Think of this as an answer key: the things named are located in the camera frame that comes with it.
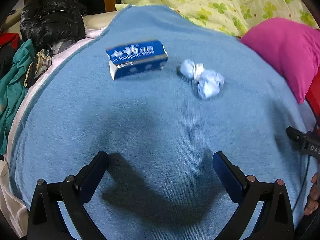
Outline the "person right hand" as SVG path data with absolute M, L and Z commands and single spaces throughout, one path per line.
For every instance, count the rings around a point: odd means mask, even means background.
M 319 207 L 319 189 L 317 187 L 317 181 L 318 181 L 318 173 L 315 173 L 311 179 L 312 187 L 310 189 L 309 195 L 307 197 L 307 203 L 304 207 L 304 215 L 308 216 L 313 213 L 313 211 L 316 211 Z

